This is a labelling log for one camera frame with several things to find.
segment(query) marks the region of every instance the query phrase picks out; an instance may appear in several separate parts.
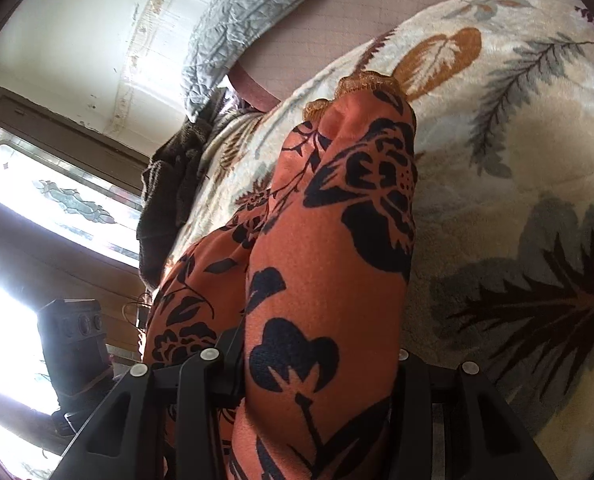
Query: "quilted fabric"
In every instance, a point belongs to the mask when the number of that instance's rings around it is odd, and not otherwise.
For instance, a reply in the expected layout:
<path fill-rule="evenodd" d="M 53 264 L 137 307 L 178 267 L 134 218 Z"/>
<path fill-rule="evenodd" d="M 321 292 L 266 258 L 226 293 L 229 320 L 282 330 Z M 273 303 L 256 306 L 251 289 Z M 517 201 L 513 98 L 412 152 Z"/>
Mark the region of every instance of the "quilted fabric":
<path fill-rule="evenodd" d="M 303 1 L 212 1 L 190 36 L 182 72 L 183 98 L 191 121 L 247 47 Z"/>

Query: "fleece blanket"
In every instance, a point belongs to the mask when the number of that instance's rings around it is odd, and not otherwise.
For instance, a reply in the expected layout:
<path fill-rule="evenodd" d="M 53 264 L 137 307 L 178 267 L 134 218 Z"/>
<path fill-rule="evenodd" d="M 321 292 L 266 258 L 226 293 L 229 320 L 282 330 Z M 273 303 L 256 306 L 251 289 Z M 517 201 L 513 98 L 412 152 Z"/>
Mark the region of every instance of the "fleece blanket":
<path fill-rule="evenodd" d="M 594 470 L 594 18 L 580 0 L 453 0 L 341 57 L 209 163 L 171 261 L 264 189 L 304 106 L 358 70 L 418 120 L 402 345 L 476 361 L 560 480 Z"/>

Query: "orange fabric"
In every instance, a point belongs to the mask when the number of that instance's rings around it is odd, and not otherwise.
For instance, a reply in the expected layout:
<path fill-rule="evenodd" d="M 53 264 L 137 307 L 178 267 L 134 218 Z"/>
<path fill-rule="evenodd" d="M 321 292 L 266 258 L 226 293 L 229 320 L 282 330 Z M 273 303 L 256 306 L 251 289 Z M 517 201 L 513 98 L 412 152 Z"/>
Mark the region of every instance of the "orange fabric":
<path fill-rule="evenodd" d="M 245 312 L 246 397 L 220 419 L 232 478 L 378 471 L 414 241 L 415 121 L 393 81 L 363 73 L 311 108 L 270 189 L 155 299 L 146 362 L 183 361 Z"/>

